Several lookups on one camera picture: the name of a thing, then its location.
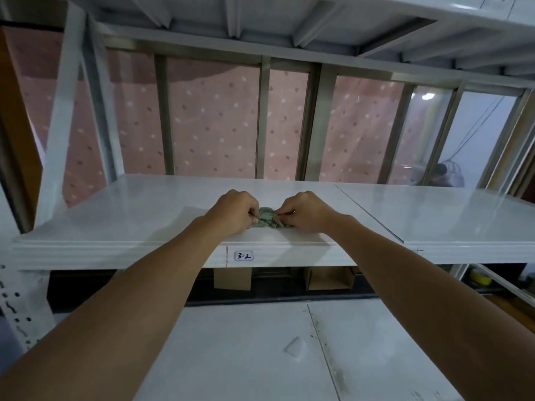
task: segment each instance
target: sticker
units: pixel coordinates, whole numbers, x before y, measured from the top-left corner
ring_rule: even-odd
[[[255,260],[255,256],[252,254],[252,250],[239,250],[234,252],[235,261],[252,261]]]

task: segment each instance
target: person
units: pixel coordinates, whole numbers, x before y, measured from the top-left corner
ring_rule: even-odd
[[[276,213],[283,223],[335,240],[465,400],[533,398],[535,337],[505,312],[310,191],[286,199]],[[221,196],[206,215],[113,278],[15,362],[0,378],[2,399],[131,400],[208,256],[256,216],[258,201],[249,193]]]

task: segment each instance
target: crumpled fabric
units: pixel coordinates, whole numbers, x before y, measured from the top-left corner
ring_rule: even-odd
[[[258,217],[258,224],[254,227],[261,228],[292,228],[292,225],[285,225],[277,219],[275,211],[269,207],[260,207],[260,216]]]

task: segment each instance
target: forearm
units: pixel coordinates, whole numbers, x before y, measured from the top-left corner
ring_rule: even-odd
[[[132,399],[222,239],[198,218],[130,266],[15,363],[0,379],[3,394],[21,401]]]
[[[529,330],[421,256],[348,215],[336,217],[327,234],[466,400],[531,396]]]

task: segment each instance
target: cardboard box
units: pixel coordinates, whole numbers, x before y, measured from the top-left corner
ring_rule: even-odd
[[[307,267],[304,272],[308,290],[351,289],[355,282],[356,266]]]
[[[251,290],[251,267],[220,267],[213,270],[213,287],[224,290]]]

